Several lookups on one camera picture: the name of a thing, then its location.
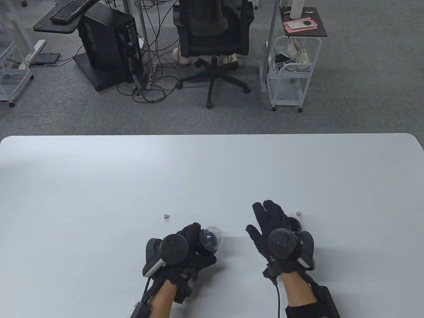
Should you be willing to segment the person's right hand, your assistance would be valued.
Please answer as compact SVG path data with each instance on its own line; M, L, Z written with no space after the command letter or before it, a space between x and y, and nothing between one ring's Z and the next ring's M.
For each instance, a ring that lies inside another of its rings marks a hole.
M315 269L312 235L271 200L256 202L252 207L259 229L248 225L246 231L267 261L263 276L275 282L280 274L297 272L309 285L315 285L306 273Z

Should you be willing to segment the person's left hand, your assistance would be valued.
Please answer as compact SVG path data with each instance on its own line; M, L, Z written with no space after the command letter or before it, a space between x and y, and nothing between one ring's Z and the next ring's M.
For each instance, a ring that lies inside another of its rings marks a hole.
M152 289L156 292L155 295L158 295L165 282L169 281L177 288L173 301L183 303L187 297L192 295L189 280L196 281L202 269L216 263L217 258L214 255L202 255L196 251L200 230L200 224L194 222L177 232L186 239L188 254L182 262L176 265L165 265L152 275Z

